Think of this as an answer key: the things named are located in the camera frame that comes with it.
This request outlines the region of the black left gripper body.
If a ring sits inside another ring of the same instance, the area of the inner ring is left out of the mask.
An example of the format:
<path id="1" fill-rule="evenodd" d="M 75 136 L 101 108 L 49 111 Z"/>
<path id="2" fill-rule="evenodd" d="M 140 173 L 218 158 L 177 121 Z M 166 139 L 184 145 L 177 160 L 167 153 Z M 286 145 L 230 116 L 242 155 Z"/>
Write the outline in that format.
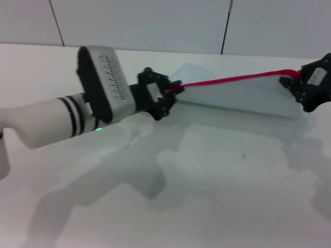
<path id="1" fill-rule="evenodd" d="M 176 95 L 166 95 L 169 77 L 147 67 L 137 75 L 138 82 L 130 85 L 136 104 L 136 113 L 147 112 L 156 121 L 161 120 L 170 113 L 176 103 Z"/>

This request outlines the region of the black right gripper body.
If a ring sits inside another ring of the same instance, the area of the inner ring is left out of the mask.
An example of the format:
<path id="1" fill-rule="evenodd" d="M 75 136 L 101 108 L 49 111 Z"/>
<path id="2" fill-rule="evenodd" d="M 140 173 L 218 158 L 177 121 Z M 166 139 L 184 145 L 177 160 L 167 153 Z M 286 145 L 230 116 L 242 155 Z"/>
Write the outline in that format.
<path id="1" fill-rule="evenodd" d="M 330 53 L 307 64 L 308 76 L 301 78 L 301 97 L 296 99 L 304 112 L 313 112 L 323 103 L 330 102 Z"/>

